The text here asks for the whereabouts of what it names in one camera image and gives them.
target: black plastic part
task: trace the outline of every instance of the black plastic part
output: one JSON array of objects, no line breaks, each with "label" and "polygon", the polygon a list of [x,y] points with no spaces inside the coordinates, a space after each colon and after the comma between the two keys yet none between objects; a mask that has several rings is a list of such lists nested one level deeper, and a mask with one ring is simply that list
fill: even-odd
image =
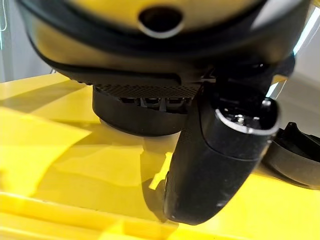
[{"label": "black plastic part", "polygon": [[234,108],[252,111],[260,109],[274,76],[289,77],[295,62],[295,56],[291,54],[278,64],[217,66],[212,74],[216,77],[220,99]]},{"label": "black plastic part", "polygon": [[52,61],[40,53],[31,41],[38,56],[57,72],[79,83],[94,85],[117,98],[193,98],[201,83],[191,77],[182,84],[175,73],[145,73],[114,69],[75,66]]},{"label": "black plastic part", "polygon": [[179,132],[186,114],[168,113],[119,99],[93,87],[93,111],[104,122],[124,132],[140,136],[164,136]]},{"label": "black plastic part", "polygon": [[298,184],[320,187],[320,138],[301,132],[294,122],[278,132],[263,162]]},{"label": "black plastic part", "polygon": [[139,15],[140,23],[157,33],[176,28],[182,20],[183,14],[179,10],[166,6],[154,6],[143,10]]},{"label": "black plastic part", "polygon": [[[86,17],[86,14],[72,10],[65,1],[17,0],[26,22],[37,17],[75,40],[102,51],[206,64],[246,58],[251,64],[277,63],[286,58],[302,32],[310,0],[286,1],[287,4],[281,5],[278,0],[262,1],[250,11],[219,26],[169,39],[153,39],[130,33],[128,29],[101,24],[91,15]],[[36,36],[32,28],[27,27],[29,35]]]},{"label": "black plastic part", "polygon": [[[275,127],[270,134],[246,134],[225,125],[212,107],[213,93],[205,92],[192,103],[165,187],[165,215],[190,225],[207,221],[229,202],[277,132]],[[272,118],[277,126],[278,116]]]}]

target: yellow plastic base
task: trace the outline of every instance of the yellow plastic base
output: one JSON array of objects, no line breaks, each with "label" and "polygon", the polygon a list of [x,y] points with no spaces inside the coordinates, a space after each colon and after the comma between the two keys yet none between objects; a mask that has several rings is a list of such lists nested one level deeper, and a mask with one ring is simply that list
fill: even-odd
[{"label": "yellow plastic base", "polygon": [[260,166],[211,220],[163,215],[178,134],[101,124],[92,88],[60,74],[0,84],[0,239],[319,240],[320,191]]}]

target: gray wall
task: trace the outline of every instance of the gray wall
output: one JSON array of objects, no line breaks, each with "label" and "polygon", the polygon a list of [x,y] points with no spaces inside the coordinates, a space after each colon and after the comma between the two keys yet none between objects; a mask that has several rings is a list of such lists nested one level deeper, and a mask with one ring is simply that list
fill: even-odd
[{"label": "gray wall", "polygon": [[277,101],[281,107],[282,128],[288,122],[295,122],[301,131],[320,137],[320,84],[295,73]]},{"label": "gray wall", "polygon": [[4,70],[4,61],[2,58],[2,54],[0,54],[0,83],[5,81],[5,70]]},{"label": "gray wall", "polygon": [[9,26],[8,30],[2,33],[4,80],[12,81],[49,74],[51,68],[36,55],[29,43],[16,1],[5,2]]}]

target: glossy yellow floor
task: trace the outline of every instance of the glossy yellow floor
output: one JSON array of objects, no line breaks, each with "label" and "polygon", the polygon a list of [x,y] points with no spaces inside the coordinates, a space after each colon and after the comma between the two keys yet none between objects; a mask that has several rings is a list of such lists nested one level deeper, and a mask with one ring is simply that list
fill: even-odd
[{"label": "glossy yellow floor", "polygon": [[206,223],[168,221],[163,179],[178,135],[101,124],[91,96],[59,74],[0,84],[1,240],[320,239],[320,191],[263,167]]}]

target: curved black component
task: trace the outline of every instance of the curved black component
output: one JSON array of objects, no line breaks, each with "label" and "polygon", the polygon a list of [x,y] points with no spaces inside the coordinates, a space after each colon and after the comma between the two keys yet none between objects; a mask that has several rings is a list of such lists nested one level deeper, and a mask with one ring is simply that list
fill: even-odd
[{"label": "curved black component", "polygon": [[17,0],[33,42],[33,18],[55,27],[73,39],[97,49],[135,57],[216,63],[247,59],[276,63],[293,50],[304,27],[310,0],[266,0],[236,19],[219,26],[153,39],[118,29],[77,12],[65,1]]},{"label": "curved black component", "polygon": [[38,56],[57,72],[79,83],[93,85],[116,98],[193,98],[201,86],[196,82],[198,78],[189,84],[181,84],[179,76],[172,73],[143,73],[61,64],[48,59],[34,44],[31,45]]},{"label": "curved black component", "polygon": [[146,106],[148,102],[142,101],[144,100],[131,98],[121,101],[93,87],[93,111],[111,126],[139,136],[164,136],[181,131],[186,114],[150,109]]},{"label": "curved black component", "polygon": [[275,101],[255,115],[225,108],[203,87],[192,103],[166,180],[167,218],[197,225],[234,196],[266,153],[279,124]]},{"label": "curved black component", "polygon": [[320,138],[289,122],[280,129],[263,163],[298,185],[320,187]]}]

